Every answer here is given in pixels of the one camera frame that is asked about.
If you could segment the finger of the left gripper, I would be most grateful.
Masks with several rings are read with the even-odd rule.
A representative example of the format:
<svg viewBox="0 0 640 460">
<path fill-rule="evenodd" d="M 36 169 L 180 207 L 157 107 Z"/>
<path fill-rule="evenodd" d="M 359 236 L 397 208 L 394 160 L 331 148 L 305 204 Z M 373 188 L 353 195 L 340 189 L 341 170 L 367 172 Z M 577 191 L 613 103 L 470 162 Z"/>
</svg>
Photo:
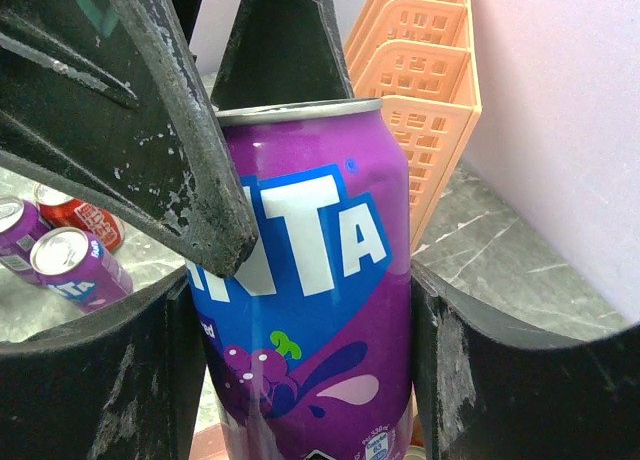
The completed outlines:
<svg viewBox="0 0 640 460">
<path fill-rule="evenodd" d="M 333 0 L 241 0 L 211 93 L 215 106 L 353 96 Z"/>
<path fill-rule="evenodd" d="M 217 276 L 257 227 L 189 41 L 202 0 L 1 0 L 1 164 Z"/>
</svg>

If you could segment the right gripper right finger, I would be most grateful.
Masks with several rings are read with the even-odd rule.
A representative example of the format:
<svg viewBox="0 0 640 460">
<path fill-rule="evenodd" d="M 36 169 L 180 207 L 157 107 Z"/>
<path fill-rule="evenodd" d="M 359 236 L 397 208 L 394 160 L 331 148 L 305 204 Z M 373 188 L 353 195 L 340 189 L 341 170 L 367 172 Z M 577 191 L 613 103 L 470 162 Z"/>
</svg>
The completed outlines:
<svg viewBox="0 0 640 460">
<path fill-rule="evenodd" d="M 581 341 L 412 266 L 412 379 L 430 459 L 635 459 L 639 329 Z"/>
</svg>

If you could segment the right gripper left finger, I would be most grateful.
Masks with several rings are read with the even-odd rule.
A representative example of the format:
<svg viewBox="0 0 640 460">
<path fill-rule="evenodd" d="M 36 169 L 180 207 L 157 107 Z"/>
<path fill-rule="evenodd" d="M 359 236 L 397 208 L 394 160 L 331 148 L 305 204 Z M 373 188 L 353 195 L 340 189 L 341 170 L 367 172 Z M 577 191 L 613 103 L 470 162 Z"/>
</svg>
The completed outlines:
<svg viewBox="0 0 640 460">
<path fill-rule="evenodd" d="M 1 345 L 4 459 L 186 459 L 205 372 L 185 268 Z"/>
</svg>

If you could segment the burlap canvas tote bag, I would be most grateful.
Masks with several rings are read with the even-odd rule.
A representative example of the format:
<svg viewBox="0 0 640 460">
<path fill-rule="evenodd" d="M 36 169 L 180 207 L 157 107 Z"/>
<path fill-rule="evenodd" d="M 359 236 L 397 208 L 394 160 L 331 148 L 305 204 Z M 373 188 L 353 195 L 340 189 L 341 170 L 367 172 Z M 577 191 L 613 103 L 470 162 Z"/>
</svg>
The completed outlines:
<svg viewBox="0 0 640 460">
<path fill-rule="evenodd" d="M 190 460 L 228 460 L 221 424 L 207 427 L 193 436 Z"/>
</svg>

